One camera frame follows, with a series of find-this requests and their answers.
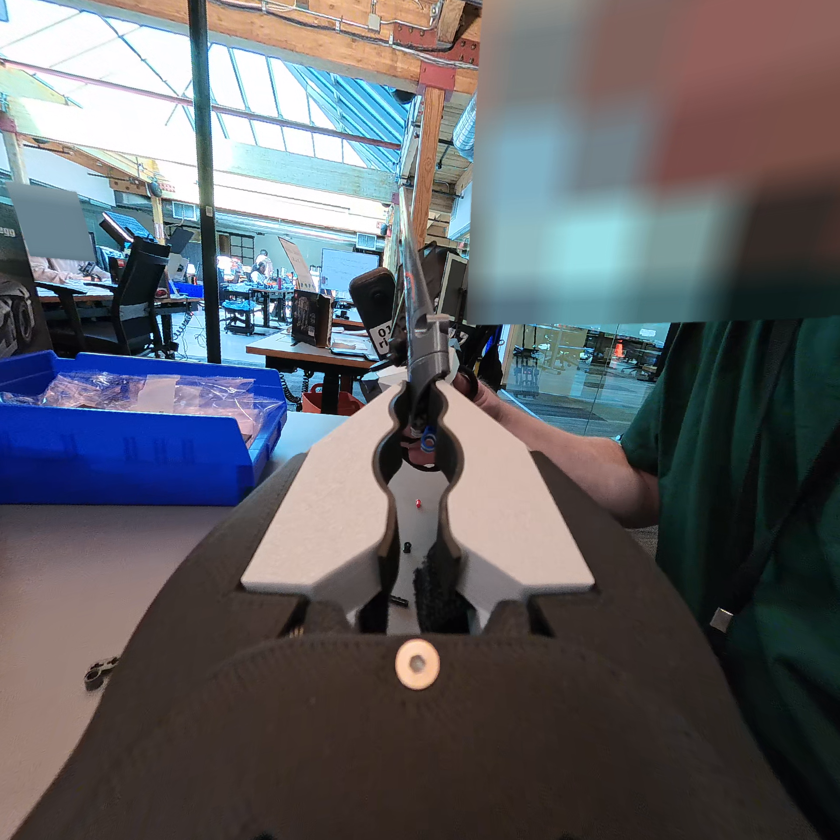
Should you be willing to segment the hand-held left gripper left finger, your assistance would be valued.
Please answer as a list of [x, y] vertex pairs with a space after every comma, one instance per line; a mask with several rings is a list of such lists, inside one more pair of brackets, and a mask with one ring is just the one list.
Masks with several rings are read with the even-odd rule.
[[333, 602], [350, 619], [386, 590], [380, 562], [395, 547], [396, 589], [408, 607], [385, 596], [389, 634], [417, 631], [410, 581], [412, 555], [401, 566], [402, 534], [417, 472], [403, 461], [400, 437], [406, 420], [406, 384], [346, 419], [306, 453], [287, 494], [242, 573], [249, 593], [302, 595]]

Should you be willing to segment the grey black lego subassembly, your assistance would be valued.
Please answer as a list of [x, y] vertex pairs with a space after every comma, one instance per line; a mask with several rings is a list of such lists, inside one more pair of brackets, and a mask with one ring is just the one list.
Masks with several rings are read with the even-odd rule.
[[406, 462], [434, 471], [438, 445], [446, 439], [445, 378], [451, 373], [448, 319], [437, 315], [427, 289], [411, 215], [412, 200], [399, 192], [398, 258], [391, 360], [406, 368], [408, 420], [403, 431]]

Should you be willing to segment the person's right forearm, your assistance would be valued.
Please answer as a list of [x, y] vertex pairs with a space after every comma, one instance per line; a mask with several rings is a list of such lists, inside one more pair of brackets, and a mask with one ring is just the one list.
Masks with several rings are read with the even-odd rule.
[[657, 479], [631, 466], [617, 441], [566, 432], [499, 400], [485, 411], [531, 450], [548, 457], [622, 525], [639, 529], [658, 522]]

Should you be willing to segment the car printed lego box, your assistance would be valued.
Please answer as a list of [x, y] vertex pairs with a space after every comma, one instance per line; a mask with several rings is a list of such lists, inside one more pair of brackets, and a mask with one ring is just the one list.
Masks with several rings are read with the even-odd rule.
[[1, 203], [1, 359], [51, 350], [52, 342], [12, 204]]

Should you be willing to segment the white board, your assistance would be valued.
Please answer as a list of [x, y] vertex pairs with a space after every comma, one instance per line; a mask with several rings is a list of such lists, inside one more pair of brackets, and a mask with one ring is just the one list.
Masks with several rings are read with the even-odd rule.
[[331, 290], [337, 297], [349, 296], [350, 282], [371, 270], [379, 268], [380, 255], [323, 248], [320, 263], [320, 289]]

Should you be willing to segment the dark printed box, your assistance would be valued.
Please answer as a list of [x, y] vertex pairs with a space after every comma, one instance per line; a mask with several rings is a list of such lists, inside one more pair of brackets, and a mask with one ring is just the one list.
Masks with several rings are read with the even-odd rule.
[[290, 336], [294, 343], [328, 349], [331, 346], [333, 301], [316, 291], [295, 290]]

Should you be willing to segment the grey computer monitor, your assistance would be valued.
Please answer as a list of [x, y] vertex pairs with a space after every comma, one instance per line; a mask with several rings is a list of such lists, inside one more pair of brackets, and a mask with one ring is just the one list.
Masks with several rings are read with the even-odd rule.
[[436, 314], [446, 315], [454, 323], [465, 320], [469, 262], [459, 255], [448, 253]]

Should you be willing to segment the wooden desk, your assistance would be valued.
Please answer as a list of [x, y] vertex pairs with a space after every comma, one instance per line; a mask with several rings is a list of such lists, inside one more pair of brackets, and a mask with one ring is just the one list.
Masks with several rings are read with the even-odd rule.
[[331, 415], [339, 414], [340, 394], [352, 393], [353, 383], [381, 361], [366, 332], [344, 329], [333, 329], [325, 348], [294, 339], [287, 329], [249, 343], [245, 351], [280, 373], [321, 374], [321, 413]]

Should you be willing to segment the black pole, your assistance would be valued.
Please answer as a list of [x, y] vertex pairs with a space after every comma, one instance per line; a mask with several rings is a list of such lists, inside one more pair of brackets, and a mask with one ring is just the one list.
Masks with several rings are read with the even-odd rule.
[[198, 209], [202, 246], [202, 270], [206, 325], [206, 358], [222, 361], [217, 278], [217, 239], [214, 201], [214, 146], [212, 97], [209, 84], [207, 4], [188, 1], [188, 29], [192, 59], [193, 110], [196, 142]]

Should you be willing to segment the blue plastic bin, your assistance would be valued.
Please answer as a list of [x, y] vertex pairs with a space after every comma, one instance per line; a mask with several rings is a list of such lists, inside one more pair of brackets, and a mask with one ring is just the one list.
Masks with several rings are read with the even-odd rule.
[[35, 395], [82, 371], [252, 380], [266, 419], [247, 443], [228, 417], [2, 404], [3, 504], [233, 507], [258, 485], [287, 420], [277, 371], [221, 364], [41, 351], [2, 360], [2, 392]]

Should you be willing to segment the person's green shirt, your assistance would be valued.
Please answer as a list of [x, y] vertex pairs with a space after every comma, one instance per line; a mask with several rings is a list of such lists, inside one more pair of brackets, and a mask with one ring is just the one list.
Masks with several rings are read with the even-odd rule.
[[[738, 499], [760, 421], [772, 322], [685, 324], [623, 436], [658, 479], [656, 561], [708, 625], [742, 556]], [[838, 424], [838, 317], [803, 321], [765, 417], [746, 549], [771, 532]], [[789, 521], [723, 650], [732, 693], [791, 797], [838, 838], [838, 484]]]

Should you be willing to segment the pile of clear plastic bags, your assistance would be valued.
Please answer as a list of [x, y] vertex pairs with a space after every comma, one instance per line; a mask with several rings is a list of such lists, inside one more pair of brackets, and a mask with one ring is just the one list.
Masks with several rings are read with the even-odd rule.
[[266, 419], [254, 385], [252, 380], [231, 377], [82, 371], [58, 375], [35, 395], [3, 391], [1, 404], [228, 417], [249, 443]]

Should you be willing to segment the black office chair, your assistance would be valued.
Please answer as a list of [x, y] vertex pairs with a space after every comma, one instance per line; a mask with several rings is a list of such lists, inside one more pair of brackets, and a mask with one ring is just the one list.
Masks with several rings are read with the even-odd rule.
[[170, 253], [169, 246], [153, 240], [133, 241], [112, 295], [110, 320], [82, 323], [83, 352], [140, 355], [146, 351], [160, 354], [165, 350], [154, 300]]

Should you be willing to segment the black computer monitor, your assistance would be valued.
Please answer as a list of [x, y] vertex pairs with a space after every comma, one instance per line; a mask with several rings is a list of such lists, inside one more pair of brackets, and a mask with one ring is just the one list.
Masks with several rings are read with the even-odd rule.
[[131, 216], [103, 212], [98, 224], [121, 249], [129, 248], [135, 240], [155, 242], [152, 233]]

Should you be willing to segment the wooden post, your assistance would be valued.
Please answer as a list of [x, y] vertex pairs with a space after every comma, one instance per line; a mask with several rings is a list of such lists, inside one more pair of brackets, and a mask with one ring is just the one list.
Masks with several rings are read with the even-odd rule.
[[419, 88], [422, 93], [422, 115], [414, 176], [411, 226], [415, 249], [424, 246], [427, 220], [433, 194], [438, 140], [445, 102], [455, 86], [455, 69], [422, 59]]

